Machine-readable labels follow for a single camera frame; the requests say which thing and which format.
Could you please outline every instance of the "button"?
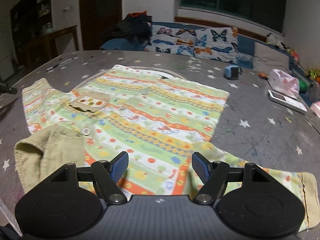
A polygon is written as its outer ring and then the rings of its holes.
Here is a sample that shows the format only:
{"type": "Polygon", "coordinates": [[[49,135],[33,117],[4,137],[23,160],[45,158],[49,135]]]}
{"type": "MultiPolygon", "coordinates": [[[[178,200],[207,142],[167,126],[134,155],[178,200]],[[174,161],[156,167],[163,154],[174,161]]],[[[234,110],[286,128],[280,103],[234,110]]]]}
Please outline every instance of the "button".
{"type": "Polygon", "coordinates": [[[89,128],[82,128],[81,129],[81,133],[83,135],[89,135],[91,133],[90,129],[89,128]]]}

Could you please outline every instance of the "wooden table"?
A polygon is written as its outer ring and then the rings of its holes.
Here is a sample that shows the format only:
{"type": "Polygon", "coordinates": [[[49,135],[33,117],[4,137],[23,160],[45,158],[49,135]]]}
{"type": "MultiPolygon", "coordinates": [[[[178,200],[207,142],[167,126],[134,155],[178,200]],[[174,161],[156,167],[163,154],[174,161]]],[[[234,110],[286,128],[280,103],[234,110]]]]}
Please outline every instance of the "wooden table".
{"type": "Polygon", "coordinates": [[[54,44],[55,46],[55,42],[51,42],[53,40],[55,40],[56,38],[59,38],[63,35],[72,33],[73,35],[73,40],[75,43],[75,47],[76,50],[79,50],[79,43],[78,43],[78,35],[77,35],[77,25],[62,29],[62,30],[57,30],[54,32],[51,32],[49,34],[46,34],[44,36],[41,36],[39,38],[33,39],[31,40],[26,48],[25,48],[25,52],[26,52],[26,57],[27,57],[27,62],[28,62],[28,67],[31,66],[31,59],[30,59],[30,51],[40,45],[40,44],[45,44],[46,50],[47,50],[47,54],[48,54],[48,59],[52,60],[54,57],[52,56],[52,44],[54,44]]]}

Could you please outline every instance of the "door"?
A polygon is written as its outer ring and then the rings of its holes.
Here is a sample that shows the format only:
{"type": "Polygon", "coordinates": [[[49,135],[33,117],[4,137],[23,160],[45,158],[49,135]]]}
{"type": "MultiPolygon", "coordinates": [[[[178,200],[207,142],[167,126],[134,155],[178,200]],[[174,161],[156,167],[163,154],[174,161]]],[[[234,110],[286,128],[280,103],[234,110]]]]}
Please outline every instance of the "door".
{"type": "Polygon", "coordinates": [[[99,49],[122,19],[121,0],[79,0],[79,7],[83,48],[99,49]]]}

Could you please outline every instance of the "blue gripper pad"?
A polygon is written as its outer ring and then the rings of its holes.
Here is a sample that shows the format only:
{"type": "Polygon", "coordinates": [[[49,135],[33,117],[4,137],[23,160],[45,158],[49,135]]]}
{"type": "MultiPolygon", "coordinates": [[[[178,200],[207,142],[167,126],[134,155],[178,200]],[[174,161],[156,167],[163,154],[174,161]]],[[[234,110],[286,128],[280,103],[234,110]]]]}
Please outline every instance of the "blue gripper pad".
{"type": "Polygon", "coordinates": [[[112,164],[112,171],[110,172],[110,177],[115,183],[117,183],[128,167],[128,164],[129,164],[128,153],[127,152],[119,153],[110,162],[110,164],[112,164]]]}
{"type": "Polygon", "coordinates": [[[193,153],[191,163],[192,168],[195,170],[202,183],[205,184],[210,177],[210,173],[208,171],[208,165],[210,162],[200,153],[193,153]]]}

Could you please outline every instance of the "calculator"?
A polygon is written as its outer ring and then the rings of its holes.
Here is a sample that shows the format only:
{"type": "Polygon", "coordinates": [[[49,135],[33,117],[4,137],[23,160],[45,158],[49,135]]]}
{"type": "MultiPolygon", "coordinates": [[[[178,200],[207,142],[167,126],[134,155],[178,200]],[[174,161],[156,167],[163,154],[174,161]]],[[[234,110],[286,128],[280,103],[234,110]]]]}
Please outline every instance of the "calculator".
{"type": "Polygon", "coordinates": [[[274,101],[274,102],[279,103],[283,106],[291,108],[299,113],[302,113],[302,114],[307,113],[306,107],[302,103],[298,102],[295,99],[292,99],[290,97],[287,97],[283,94],[280,94],[278,92],[271,91],[271,90],[268,90],[268,94],[269,94],[269,99],[271,101],[274,101]]]}

